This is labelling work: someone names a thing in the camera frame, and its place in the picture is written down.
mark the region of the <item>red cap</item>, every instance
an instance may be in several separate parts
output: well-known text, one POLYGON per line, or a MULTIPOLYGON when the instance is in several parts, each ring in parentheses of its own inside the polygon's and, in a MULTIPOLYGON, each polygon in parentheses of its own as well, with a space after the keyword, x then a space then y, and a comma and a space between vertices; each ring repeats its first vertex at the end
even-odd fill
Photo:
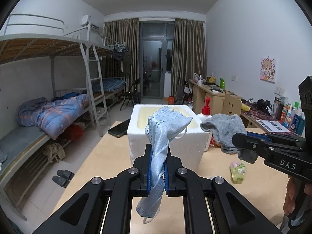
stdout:
POLYGON ((202 109, 202 114, 203 115, 210 115, 209 103, 210 103, 210 97, 206 98, 206 105, 202 109))

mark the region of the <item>orange bucket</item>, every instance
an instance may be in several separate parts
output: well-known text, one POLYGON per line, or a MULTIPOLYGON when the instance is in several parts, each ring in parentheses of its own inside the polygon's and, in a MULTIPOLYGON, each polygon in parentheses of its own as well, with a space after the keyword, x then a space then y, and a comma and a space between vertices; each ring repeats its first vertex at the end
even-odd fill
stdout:
POLYGON ((168 105, 174 105, 174 96, 168 97, 168 105))

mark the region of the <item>finger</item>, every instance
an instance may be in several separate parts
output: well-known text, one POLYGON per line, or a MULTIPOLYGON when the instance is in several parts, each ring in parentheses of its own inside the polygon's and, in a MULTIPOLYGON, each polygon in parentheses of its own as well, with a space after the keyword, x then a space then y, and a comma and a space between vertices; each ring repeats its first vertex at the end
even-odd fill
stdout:
POLYGON ((294 177, 291 177, 287 183, 287 192, 289 194, 290 199, 292 200, 296 195, 296 184, 294 183, 294 177))
POLYGON ((304 192, 307 194, 307 195, 312 195, 312 184, 306 184, 305 185, 305 190, 304 192))
POLYGON ((285 196, 285 203, 283 206, 284 213, 286 215, 289 215, 289 213, 294 211, 294 208, 295 208, 295 202, 294 200, 290 199, 289 194, 287 193, 285 196))

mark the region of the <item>floor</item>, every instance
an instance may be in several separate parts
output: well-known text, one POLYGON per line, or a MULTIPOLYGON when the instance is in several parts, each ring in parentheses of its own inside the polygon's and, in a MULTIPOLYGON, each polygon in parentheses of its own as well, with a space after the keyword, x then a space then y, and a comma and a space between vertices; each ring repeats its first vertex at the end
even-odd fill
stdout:
MULTIPOLYGON (((143 98, 141 104, 166 104, 166 101, 161 99, 143 98)), ((133 110, 131 103, 129 103, 128 106, 123 107, 121 111, 119 111, 120 106, 121 103, 110 108, 109 115, 112 124, 115 121, 125 121, 131 117, 133 110)), ((106 133, 110 128, 106 125, 106 120, 102 119, 100 123, 103 125, 103 132, 106 133)), ((15 215, 8 205, 3 206, 3 203, 1 203, 7 217, 16 223, 24 234, 31 234, 51 215, 54 207, 63 194, 65 188, 60 187, 52 181, 52 177, 57 174, 57 170, 67 169, 76 173, 100 140, 101 137, 97 130, 93 130, 89 127, 86 128, 82 138, 78 141, 71 142, 65 148, 66 157, 63 161, 60 161, 59 163, 54 162, 45 169, 44 173, 34 184, 22 209, 22 213, 27 218, 27 221, 24 221, 15 215)))

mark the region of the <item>metal screw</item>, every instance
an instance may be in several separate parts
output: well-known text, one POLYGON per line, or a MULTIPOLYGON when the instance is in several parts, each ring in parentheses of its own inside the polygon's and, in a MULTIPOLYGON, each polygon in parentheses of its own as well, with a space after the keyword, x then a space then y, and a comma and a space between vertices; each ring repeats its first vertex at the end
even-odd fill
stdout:
POLYGON ((138 172, 138 169, 135 168, 135 167, 131 167, 131 168, 129 168, 128 172, 129 172, 130 174, 136 174, 136 173, 138 172))
POLYGON ((95 177, 91 180, 92 184, 93 185, 97 185, 97 184, 100 184, 101 183, 101 178, 99 177, 95 177))
POLYGON ((215 178, 215 182, 216 182, 217 184, 223 184, 223 183, 224 183, 224 179, 223 179, 222 177, 216 177, 216 178, 215 178))
POLYGON ((180 173, 180 174, 185 174, 185 173, 188 172, 188 169, 186 169, 186 168, 184 168, 184 167, 181 167, 181 168, 179 168, 177 171, 178 171, 178 173, 180 173))

